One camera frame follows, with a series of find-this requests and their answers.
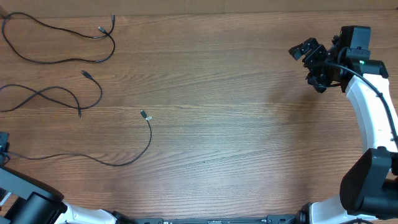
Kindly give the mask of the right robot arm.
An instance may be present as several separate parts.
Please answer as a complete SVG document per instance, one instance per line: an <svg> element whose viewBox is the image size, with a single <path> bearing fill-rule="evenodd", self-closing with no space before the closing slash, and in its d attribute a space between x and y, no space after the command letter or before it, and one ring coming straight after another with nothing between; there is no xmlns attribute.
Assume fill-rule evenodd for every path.
<svg viewBox="0 0 398 224"><path fill-rule="evenodd" d="M351 103L363 155L345 174L339 194L304 205L290 223L372 223L397 218L397 113L389 74L381 60L370 58L371 28L343 26L326 49L315 38L289 49L308 69L309 85L323 93L340 87Z"/></svg>

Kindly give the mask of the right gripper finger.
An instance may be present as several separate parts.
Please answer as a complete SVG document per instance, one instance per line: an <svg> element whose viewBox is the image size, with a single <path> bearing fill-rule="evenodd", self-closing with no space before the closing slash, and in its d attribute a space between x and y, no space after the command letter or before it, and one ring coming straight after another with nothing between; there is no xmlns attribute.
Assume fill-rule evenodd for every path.
<svg viewBox="0 0 398 224"><path fill-rule="evenodd" d="M311 50L315 50L320 44L315 38L309 38L306 41L298 44L289 49L289 54L295 59L298 60L303 55L306 55Z"/></svg>
<svg viewBox="0 0 398 224"><path fill-rule="evenodd" d="M307 83L315 89L316 92L323 93L327 90L327 86L325 86L322 83L319 83L317 77L314 77L311 74L308 74L305 79L306 79Z"/></svg>

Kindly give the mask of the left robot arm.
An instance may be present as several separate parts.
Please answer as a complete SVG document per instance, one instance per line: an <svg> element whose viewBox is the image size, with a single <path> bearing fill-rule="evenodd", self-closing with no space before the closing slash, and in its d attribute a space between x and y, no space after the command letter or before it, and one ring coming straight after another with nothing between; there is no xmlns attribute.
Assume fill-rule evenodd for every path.
<svg viewBox="0 0 398 224"><path fill-rule="evenodd" d="M1 133L1 205L10 195L17 196L1 223L20 224L117 224L135 221L116 211L89 210L64 201L64 196L53 187L6 167L8 133Z"/></svg>

